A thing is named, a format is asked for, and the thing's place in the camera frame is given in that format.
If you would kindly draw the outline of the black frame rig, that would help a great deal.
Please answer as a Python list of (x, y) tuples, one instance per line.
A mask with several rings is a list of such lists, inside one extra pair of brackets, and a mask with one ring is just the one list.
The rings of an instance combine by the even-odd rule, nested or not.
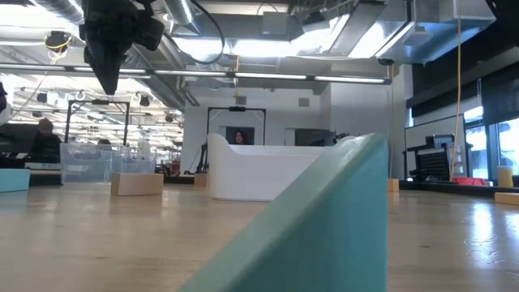
[(128, 136), (128, 127), (130, 122), (130, 108), (131, 104), (129, 101), (109, 101), (102, 99), (94, 99), (90, 101), (80, 101), (80, 100), (69, 100), (68, 107), (66, 112), (66, 125), (65, 125), (65, 135), (63, 142), (67, 144), (69, 142), (69, 134), (70, 134), (70, 126), (71, 126), (71, 117), (73, 114), (78, 112), (85, 104), (91, 105), (124, 105), (126, 106), (126, 110), (123, 111), (125, 116), (125, 123), (123, 129), (123, 139), (122, 144), (127, 144), (127, 136)]
[(211, 122), (211, 112), (213, 110), (228, 110), (229, 112), (245, 112), (245, 111), (259, 111), (259, 112), (262, 112), (264, 117), (263, 117), (263, 139), (265, 140), (265, 134), (266, 134), (266, 118), (267, 118), (267, 110), (266, 109), (262, 109), (262, 108), (247, 108), (247, 107), (244, 107), (244, 106), (238, 106), (238, 105), (235, 105), (235, 106), (229, 106), (229, 107), (208, 107), (207, 108), (207, 117), (206, 117), (206, 135), (209, 133), (209, 124)]

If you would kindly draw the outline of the tan pink rectangular block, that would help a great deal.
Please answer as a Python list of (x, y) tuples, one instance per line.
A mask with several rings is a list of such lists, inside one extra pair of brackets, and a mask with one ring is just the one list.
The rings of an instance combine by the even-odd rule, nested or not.
[(161, 195), (164, 188), (163, 174), (113, 174), (111, 196)]

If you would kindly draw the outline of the white plastic bin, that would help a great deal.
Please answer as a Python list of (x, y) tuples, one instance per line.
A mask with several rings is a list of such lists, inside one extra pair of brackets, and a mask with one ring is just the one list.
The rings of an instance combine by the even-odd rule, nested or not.
[(272, 201), (311, 165), (326, 147), (230, 145), (208, 135), (209, 193), (213, 199)]

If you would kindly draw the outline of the green rectangular block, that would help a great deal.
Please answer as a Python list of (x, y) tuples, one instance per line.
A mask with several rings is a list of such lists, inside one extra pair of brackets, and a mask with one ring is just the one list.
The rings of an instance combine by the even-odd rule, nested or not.
[(27, 169), (0, 169), (0, 192), (26, 191), (30, 175)]

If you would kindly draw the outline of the green triangular wedge block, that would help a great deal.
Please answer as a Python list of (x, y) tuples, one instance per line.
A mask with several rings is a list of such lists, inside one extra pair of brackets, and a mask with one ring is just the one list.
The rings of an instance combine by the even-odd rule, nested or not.
[(388, 145), (343, 139), (178, 292), (387, 292)]

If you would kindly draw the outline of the red tray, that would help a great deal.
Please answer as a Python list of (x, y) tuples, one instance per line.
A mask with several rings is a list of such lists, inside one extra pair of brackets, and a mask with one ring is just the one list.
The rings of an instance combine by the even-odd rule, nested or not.
[(485, 186), (486, 182), (483, 178), (454, 177), (453, 182), (465, 186)]

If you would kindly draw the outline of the black aluminium table frame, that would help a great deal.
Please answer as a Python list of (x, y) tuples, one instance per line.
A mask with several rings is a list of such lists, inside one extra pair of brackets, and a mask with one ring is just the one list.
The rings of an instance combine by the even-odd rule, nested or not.
[[(519, 175), (513, 175), (512, 180), (512, 187), (471, 186), (456, 184), (454, 182), (408, 182), (403, 180), (399, 182), (399, 187), (401, 190), (408, 191), (434, 191), (493, 199), (496, 192), (519, 194)], [(30, 187), (61, 185), (60, 174), (32, 174), (29, 180)]]

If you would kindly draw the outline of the yellow container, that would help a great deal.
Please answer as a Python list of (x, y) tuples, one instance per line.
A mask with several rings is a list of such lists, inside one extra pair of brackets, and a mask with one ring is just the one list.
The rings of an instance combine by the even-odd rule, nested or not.
[(513, 188), (513, 168), (511, 166), (498, 166), (497, 174), (499, 187)]

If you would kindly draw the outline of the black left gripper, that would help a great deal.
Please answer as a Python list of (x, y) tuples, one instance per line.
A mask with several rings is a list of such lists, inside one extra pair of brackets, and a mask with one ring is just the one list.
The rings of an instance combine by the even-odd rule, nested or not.
[[(90, 65), (105, 94), (114, 95), (119, 70), (127, 51), (136, 43), (157, 49), (165, 25), (154, 18), (156, 0), (82, 0), (84, 22), (79, 25), (81, 40), (87, 44), (85, 62)], [(110, 49), (102, 43), (112, 43)]]

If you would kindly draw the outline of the orange rectangular block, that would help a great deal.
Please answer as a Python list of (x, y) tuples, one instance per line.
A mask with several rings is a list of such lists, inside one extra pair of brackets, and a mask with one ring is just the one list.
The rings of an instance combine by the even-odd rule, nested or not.
[(496, 192), (495, 202), (499, 204), (519, 206), (519, 193)]

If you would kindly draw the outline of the black ceiling device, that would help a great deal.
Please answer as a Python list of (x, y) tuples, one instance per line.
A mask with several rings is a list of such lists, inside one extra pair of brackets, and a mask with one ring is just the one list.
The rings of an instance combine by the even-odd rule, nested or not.
[(64, 31), (51, 31), (44, 39), (44, 45), (55, 53), (65, 53), (69, 44), (73, 41), (73, 36)]

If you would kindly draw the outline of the clear plastic bin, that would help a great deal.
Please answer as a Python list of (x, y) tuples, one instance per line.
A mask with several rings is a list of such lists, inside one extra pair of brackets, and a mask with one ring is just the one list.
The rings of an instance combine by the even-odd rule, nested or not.
[(124, 145), (61, 144), (62, 183), (110, 183), (113, 174), (152, 174), (157, 155)]

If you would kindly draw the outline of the overhead light bar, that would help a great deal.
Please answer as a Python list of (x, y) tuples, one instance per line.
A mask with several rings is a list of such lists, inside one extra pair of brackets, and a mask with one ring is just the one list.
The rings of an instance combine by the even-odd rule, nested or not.
[[(0, 71), (37, 71), (43, 72), (62, 72), (77, 73), (80, 75), (92, 75), (91, 67), (77, 67), (68, 65), (41, 65), (41, 64), (21, 64), (21, 63), (1, 63)], [(164, 70), (164, 69), (133, 69), (122, 68), (119, 72), (129, 76), (152, 76), (152, 75), (171, 75), (182, 77), (207, 77), (207, 78), (231, 78), (231, 79), (274, 79), (288, 81), (307, 81), (343, 84), (377, 84), (389, 85), (392, 83), (390, 78), (357, 77), (357, 76), (330, 76), (330, 75), (300, 75), (300, 74), (277, 74), (277, 73), (254, 73), (242, 71), (191, 71), (191, 70)]]

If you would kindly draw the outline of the white partition panel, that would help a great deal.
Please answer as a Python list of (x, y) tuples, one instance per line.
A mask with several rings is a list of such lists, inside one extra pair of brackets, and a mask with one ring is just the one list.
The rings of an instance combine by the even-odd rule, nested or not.
[(454, 142), (466, 142), (464, 130), (464, 118), (461, 114), (407, 127), (405, 129), (405, 149), (425, 144), (425, 137), (429, 135), (454, 134)]

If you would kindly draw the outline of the black perforated rack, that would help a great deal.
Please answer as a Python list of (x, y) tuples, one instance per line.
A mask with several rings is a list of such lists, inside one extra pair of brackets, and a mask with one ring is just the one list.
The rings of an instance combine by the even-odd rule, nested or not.
[(415, 182), (453, 183), (468, 177), (467, 143), (454, 142), (455, 135), (429, 135), (425, 144), (404, 152), (406, 177)]

